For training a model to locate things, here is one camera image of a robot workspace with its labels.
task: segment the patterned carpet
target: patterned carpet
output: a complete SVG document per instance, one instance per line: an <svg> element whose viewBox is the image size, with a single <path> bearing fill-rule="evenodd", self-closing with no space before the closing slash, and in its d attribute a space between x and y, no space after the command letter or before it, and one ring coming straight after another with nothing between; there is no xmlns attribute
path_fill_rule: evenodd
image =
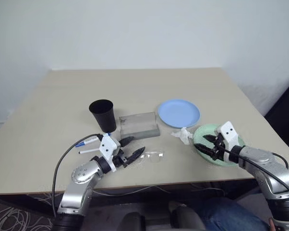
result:
<svg viewBox="0 0 289 231"><path fill-rule="evenodd" d="M50 193L33 197L50 205ZM49 218L0 204L0 231L50 231L51 227Z"/></svg>

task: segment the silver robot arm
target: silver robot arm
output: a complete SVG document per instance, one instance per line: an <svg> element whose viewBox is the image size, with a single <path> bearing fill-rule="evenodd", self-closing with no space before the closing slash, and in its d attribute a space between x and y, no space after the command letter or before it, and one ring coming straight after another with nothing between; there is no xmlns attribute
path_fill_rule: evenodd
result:
<svg viewBox="0 0 289 231"><path fill-rule="evenodd" d="M214 143L213 149L200 143L195 144L195 147L214 160L238 163L241 168L252 174L268 202L276 230L289 231L289 190L270 176L270 174L276 176L289 187L289 170L276 161L272 152L239 146L238 134L229 121L219 126L215 130L215 134L216 136L203 136ZM247 160L262 167L270 174L260 170L259 167Z"/></svg>
<svg viewBox="0 0 289 231"><path fill-rule="evenodd" d="M101 139L99 151L101 157L95 156L88 163L85 163L73 170L71 182L63 194L57 215L53 224L53 231L78 231L92 198L92 190L103 175L118 167L131 164L145 150L142 147L136 150L130 157L124 157L121 147L124 147L133 140L127 137L121 141L104 134Z"/></svg>

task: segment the jeans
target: jeans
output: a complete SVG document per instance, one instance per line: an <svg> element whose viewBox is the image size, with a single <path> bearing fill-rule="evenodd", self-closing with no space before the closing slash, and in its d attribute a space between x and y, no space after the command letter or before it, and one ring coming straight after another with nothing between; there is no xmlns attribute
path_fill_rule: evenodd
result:
<svg viewBox="0 0 289 231"><path fill-rule="evenodd" d="M196 212L208 231L268 231L269 226L228 198L205 201Z"/></svg>

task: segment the blue plate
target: blue plate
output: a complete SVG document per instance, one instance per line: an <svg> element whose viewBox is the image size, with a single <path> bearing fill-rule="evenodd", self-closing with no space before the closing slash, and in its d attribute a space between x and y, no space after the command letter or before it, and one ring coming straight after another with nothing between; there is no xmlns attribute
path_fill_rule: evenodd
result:
<svg viewBox="0 0 289 231"><path fill-rule="evenodd" d="M162 121L174 128L191 127L200 119L199 109L186 100L168 100L158 108Z"/></svg>

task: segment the green plate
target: green plate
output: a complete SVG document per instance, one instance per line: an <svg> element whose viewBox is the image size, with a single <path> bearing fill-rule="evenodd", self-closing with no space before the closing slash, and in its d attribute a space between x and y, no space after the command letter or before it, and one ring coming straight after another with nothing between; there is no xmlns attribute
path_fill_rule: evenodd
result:
<svg viewBox="0 0 289 231"><path fill-rule="evenodd" d="M215 135L214 131L218 126L219 126L218 124L205 124L205 125L200 126L194 133L194 143L201 143L203 145L206 145L208 148L213 148L214 144L207 141L202 136L208 135L208 134ZM238 138L238 141L239 141L240 146L245 145L244 141L240 137ZM227 163L227 162L221 161L219 159L213 160L210 156L200 152L199 150L197 150L197 152L203 158L205 158L207 161L211 162L212 164L219 165L219 166L225 166L225 167L237 166L237 164L235 164L235 163Z"/></svg>

